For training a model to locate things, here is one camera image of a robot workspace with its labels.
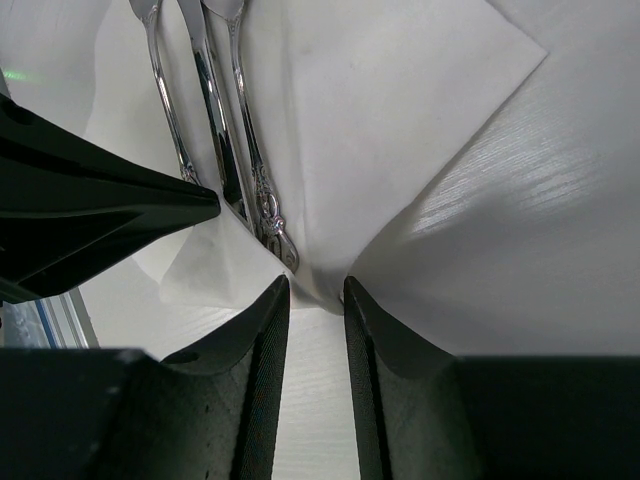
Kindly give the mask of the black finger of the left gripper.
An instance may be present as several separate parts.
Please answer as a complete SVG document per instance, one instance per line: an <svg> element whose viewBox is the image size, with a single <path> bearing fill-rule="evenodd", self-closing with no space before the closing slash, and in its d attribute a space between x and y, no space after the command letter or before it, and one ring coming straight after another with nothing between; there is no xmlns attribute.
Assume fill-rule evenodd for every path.
<svg viewBox="0 0 640 480"><path fill-rule="evenodd" d="M1 299L67 292L220 214L215 192L135 165L1 98Z"/></svg>

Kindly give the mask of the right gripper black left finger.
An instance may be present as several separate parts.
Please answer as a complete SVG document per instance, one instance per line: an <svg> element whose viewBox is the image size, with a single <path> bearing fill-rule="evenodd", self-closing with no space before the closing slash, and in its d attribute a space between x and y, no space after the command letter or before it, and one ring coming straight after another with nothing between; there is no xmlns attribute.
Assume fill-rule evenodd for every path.
<svg viewBox="0 0 640 480"><path fill-rule="evenodd" d="M3 349L2 477L270 478L289 316L279 276L160 361L138 349Z"/></svg>

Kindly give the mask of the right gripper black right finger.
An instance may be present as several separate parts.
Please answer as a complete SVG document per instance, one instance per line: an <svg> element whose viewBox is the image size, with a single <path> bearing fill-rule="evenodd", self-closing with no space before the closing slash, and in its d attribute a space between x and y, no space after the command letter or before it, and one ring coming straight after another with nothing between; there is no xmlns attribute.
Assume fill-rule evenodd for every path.
<svg viewBox="0 0 640 480"><path fill-rule="evenodd" d="M635 356L456 356L343 288L364 479L635 479Z"/></svg>

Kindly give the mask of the silver knife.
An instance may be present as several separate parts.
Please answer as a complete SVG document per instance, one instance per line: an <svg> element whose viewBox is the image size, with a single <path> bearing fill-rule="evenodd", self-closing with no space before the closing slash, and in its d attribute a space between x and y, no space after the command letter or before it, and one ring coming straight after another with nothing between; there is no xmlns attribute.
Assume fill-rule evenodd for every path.
<svg viewBox="0 0 640 480"><path fill-rule="evenodd" d="M201 1L178 2L189 34L191 50L216 155L222 194L247 230L255 234L255 220L248 205L247 187L239 162L233 121L228 110L228 98L220 75L219 61L210 40L209 29Z"/></svg>

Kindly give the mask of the silver fork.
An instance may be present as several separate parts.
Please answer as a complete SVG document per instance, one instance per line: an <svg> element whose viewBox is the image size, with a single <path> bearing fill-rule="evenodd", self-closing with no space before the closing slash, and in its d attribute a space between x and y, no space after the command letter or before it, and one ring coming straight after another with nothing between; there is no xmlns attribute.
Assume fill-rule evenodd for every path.
<svg viewBox="0 0 640 480"><path fill-rule="evenodd" d="M213 14L222 18L227 25L231 67L249 150L253 197L257 211L258 238L267 250L292 273L295 273L299 267L299 254L286 231L286 220L281 212L280 198L269 173L268 164L260 151L247 96L247 84L241 56L241 26L245 1L204 0L203 5Z"/></svg>

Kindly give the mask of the silver spoon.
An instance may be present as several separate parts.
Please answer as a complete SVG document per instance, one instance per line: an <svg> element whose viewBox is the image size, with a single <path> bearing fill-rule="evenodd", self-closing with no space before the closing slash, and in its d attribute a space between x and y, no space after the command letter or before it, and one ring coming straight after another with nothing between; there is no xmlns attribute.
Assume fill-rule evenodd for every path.
<svg viewBox="0 0 640 480"><path fill-rule="evenodd" d="M142 23L145 30L151 69L176 150L181 177L189 183L201 186L196 168L181 135L179 119L162 68L158 44L158 20L162 2L159 0L130 0L129 4L134 15Z"/></svg>

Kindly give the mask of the white paper napkin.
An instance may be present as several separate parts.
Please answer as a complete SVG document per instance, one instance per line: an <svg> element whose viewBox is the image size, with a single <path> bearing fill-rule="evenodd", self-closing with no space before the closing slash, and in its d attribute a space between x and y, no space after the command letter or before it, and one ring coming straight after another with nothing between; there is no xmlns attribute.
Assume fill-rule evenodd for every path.
<svg viewBox="0 0 640 480"><path fill-rule="evenodd" d="M547 55L487 1L246 1L246 93L295 283L329 310L377 234L414 201ZM159 37L199 176L219 188L185 20L163 1ZM178 176L144 27L112 1L95 44L91 142ZM244 308L286 267L227 205L135 253L167 303Z"/></svg>

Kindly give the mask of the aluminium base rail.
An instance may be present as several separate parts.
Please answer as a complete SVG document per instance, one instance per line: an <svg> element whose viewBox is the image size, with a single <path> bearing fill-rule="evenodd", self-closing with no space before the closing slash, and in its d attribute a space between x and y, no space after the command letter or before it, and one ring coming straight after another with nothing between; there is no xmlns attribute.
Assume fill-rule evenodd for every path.
<svg viewBox="0 0 640 480"><path fill-rule="evenodd" d="M78 288L1 306L2 348L98 348L99 342Z"/></svg>

